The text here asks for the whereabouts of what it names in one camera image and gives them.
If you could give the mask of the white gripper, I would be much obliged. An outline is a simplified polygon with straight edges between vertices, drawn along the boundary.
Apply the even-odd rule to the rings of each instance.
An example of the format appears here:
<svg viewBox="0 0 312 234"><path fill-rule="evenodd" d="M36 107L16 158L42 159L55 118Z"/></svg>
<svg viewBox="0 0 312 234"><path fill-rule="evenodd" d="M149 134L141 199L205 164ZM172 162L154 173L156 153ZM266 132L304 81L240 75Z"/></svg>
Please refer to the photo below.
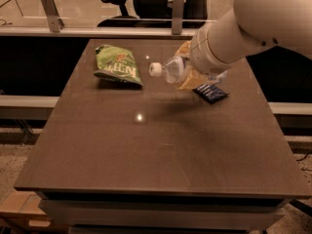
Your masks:
<svg viewBox="0 0 312 234"><path fill-rule="evenodd" d="M192 66L195 68L189 70L186 79L177 87L179 90L196 89L209 80L206 74L216 76L233 66L232 63L222 62L213 54L208 41L209 28L208 23L204 24L194 34L190 42L185 41L175 52L176 56L189 57Z"/></svg>

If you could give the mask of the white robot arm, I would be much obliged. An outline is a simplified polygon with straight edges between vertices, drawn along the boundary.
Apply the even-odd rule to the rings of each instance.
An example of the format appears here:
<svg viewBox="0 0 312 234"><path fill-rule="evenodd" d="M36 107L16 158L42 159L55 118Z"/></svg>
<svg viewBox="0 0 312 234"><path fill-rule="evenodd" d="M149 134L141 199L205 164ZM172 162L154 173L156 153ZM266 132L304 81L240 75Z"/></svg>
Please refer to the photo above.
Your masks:
<svg viewBox="0 0 312 234"><path fill-rule="evenodd" d="M273 47L312 58L312 0L234 0L231 10L178 49L188 58L178 87L214 85L235 61Z"/></svg>

